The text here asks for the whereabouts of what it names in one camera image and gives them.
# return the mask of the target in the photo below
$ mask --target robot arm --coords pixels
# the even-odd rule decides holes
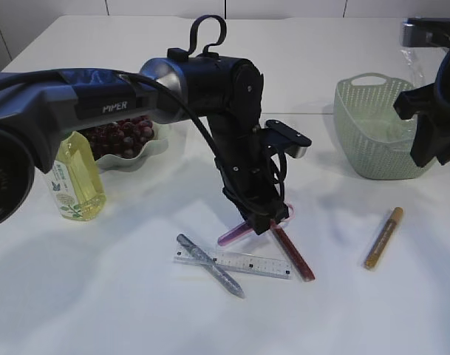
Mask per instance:
[[[219,21],[221,36],[190,58],[198,26],[208,17]],[[145,113],[163,124],[194,122],[215,154],[225,196],[256,233],[288,217],[284,153],[300,158],[311,141],[278,121],[261,128],[260,72],[247,59],[208,51],[225,34],[219,16],[198,18],[189,51],[169,49],[167,58],[148,61],[141,74],[102,69],[1,74],[0,222],[24,201],[34,166],[51,169],[66,134]],[[199,116],[207,117],[211,135]]]
[[[409,18],[403,24],[405,47],[449,48],[433,84],[402,92],[394,104],[403,120],[417,115],[411,155],[418,166],[433,158],[450,161],[450,18]]]

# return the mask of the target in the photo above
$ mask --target red grapes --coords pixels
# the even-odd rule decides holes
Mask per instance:
[[[132,159],[140,153],[144,144],[154,138],[152,122],[148,116],[121,120],[79,132],[90,142],[95,160],[106,154]]]

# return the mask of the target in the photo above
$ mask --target clear ruler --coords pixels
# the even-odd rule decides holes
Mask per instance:
[[[227,271],[243,272],[279,279],[290,279],[292,266],[287,261],[256,257],[251,254],[231,253],[212,248],[200,247],[214,262],[194,259],[181,245],[177,246],[174,261],[193,265],[218,265]]]

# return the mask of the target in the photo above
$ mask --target plastic basket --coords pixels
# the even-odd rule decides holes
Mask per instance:
[[[359,78],[381,78],[383,84],[354,85]],[[335,129],[354,170],[376,180],[412,179],[430,169],[415,165],[410,149],[417,129],[415,119],[402,121],[392,105],[408,81],[367,73],[340,81],[335,91]]]

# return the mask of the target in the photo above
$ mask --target gray pen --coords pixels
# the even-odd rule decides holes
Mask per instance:
[[[185,235],[177,235],[177,242],[179,242],[179,244],[183,246],[195,260],[214,263],[214,261],[202,249],[196,246]],[[229,292],[240,298],[245,298],[245,293],[243,292],[241,286],[225,270],[216,265],[202,264],[202,266]]]

